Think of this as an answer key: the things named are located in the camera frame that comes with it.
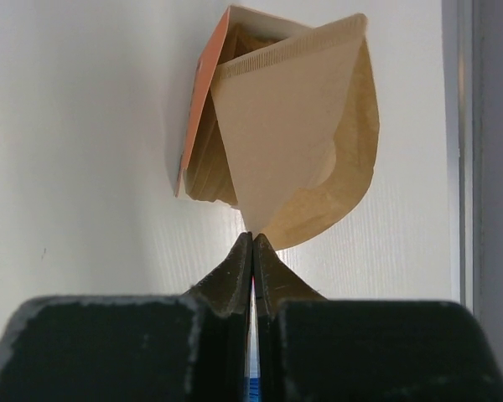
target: cardboard box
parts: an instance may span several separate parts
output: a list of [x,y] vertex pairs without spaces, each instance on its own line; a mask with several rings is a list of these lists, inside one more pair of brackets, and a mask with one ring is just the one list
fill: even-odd
[[177,196],[238,208],[277,249],[369,188],[378,110],[362,14],[309,28],[230,6],[198,62]]

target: open box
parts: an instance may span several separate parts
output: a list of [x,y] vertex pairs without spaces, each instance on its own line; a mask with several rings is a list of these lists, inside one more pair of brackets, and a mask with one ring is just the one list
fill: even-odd
[[371,184],[378,110],[362,14],[319,28],[229,6],[198,62],[176,195],[238,208],[282,249]]

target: brown paper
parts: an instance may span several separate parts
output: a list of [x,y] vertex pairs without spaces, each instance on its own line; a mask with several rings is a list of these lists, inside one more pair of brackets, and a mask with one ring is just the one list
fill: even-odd
[[378,139],[365,29],[362,14],[275,44],[240,25],[230,29],[186,193],[237,206],[246,227],[277,250],[348,214],[369,188]]

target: brown paper filter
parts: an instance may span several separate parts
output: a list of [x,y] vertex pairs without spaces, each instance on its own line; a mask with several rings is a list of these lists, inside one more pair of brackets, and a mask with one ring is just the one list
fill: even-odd
[[277,250],[348,214],[369,188],[378,139],[365,28],[356,14],[219,65],[190,197],[238,204],[246,227]]

